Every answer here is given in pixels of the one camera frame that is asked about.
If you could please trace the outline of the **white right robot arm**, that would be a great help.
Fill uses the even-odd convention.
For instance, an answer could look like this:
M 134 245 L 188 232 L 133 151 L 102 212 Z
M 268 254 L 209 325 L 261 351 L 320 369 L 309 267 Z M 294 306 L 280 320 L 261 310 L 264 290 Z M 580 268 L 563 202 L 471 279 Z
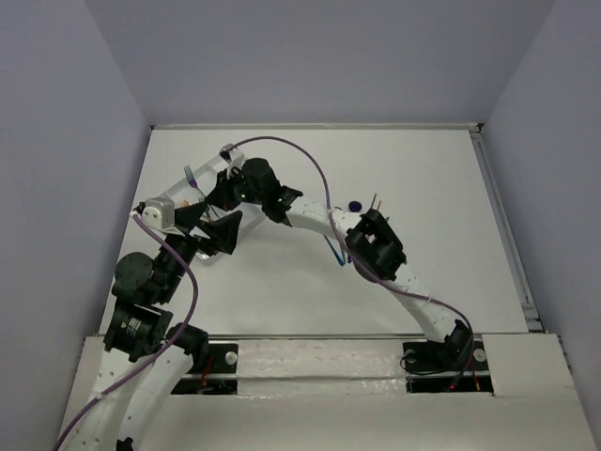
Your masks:
M 358 273 L 386 288 L 434 343 L 432 356 L 441 367 L 461 363 L 473 340 L 469 322 L 456 309 L 433 299 L 408 265 L 400 239 L 377 210 L 338 210 L 284 186 L 267 160 L 243 154 L 225 156 L 207 201 L 222 210 L 254 204 L 274 223 L 305 229 L 339 241 Z

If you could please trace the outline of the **blue plastic knife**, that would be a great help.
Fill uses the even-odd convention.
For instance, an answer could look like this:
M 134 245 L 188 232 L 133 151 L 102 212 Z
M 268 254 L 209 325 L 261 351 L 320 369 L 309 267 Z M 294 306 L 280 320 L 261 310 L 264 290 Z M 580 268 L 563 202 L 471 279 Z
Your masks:
M 329 237 L 324 237 L 324 239 L 326 240 L 332 253 L 334 254 L 334 257 L 335 257 L 337 263 L 341 267 L 344 267 L 347 264 L 347 253 L 344 250 L 344 247 L 342 246 L 342 244 L 338 241 L 335 241 L 334 239 L 329 238 Z

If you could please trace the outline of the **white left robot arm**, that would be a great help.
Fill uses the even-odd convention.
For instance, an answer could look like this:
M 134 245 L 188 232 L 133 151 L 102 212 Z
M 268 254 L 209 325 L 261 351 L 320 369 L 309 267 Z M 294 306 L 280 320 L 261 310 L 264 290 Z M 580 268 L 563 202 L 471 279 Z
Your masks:
M 204 210 L 202 203 L 172 210 L 164 229 L 151 224 L 148 202 L 132 212 L 134 222 L 161 249 L 155 257 L 133 252 L 117 262 L 116 302 L 97 376 L 55 449 L 139 449 L 150 421 L 182 376 L 209 367 L 208 333 L 192 326 L 190 315 L 174 324 L 164 309 L 183 277 L 192 282 L 191 306 L 197 306 L 199 284 L 190 265 L 198 253 L 212 257 L 236 248 L 242 212 L 205 221 Z

